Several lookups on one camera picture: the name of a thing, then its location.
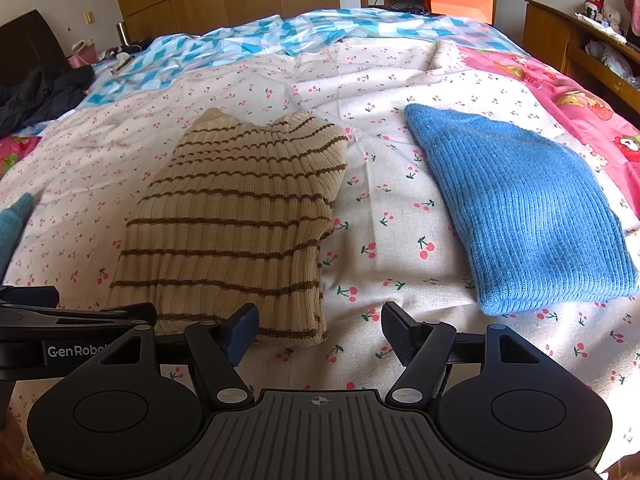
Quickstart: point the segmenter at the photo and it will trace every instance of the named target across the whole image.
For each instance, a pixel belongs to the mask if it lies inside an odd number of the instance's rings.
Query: dark jacket
[[[37,68],[20,84],[0,86],[0,139],[41,121],[57,119],[80,104],[94,80],[90,65]]]

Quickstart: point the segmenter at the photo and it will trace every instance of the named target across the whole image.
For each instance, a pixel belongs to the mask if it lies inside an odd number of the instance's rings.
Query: striped knit sweater
[[[347,138],[295,113],[268,126],[212,108],[184,135],[127,223],[109,306],[151,301],[162,332],[260,311],[258,339],[326,338],[319,246]]]

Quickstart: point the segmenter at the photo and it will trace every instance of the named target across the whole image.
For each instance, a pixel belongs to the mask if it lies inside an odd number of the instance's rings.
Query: black device
[[[33,299],[3,290],[0,301]],[[255,400],[234,370],[257,335],[255,306],[180,335],[155,336],[154,322],[148,303],[100,312],[1,304],[0,379],[66,376],[28,419],[48,478],[598,478],[606,404],[505,325],[457,333],[388,302],[382,331],[406,368],[384,400],[373,389],[264,390]],[[196,394],[163,377],[160,363],[188,365]],[[443,393],[457,363],[481,373]]]

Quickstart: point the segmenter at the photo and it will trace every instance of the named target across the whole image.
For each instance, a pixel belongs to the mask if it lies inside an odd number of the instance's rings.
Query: plush toy
[[[615,7],[610,6],[609,4],[604,4],[602,6],[602,19],[609,22],[609,27],[615,30],[618,34],[620,34],[620,23],[622,22],[622,15],[620,11]]]
[[[602,22],[602,7],[604,0],[586,0],[584,2],[584,15],[594,22]]]

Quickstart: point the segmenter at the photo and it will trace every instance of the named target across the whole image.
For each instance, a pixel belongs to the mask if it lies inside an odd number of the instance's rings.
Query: blue knit sweater
[[[591,169],[511,123],[412,104],[404,109],[490,316],[640,293],[618,218]]]

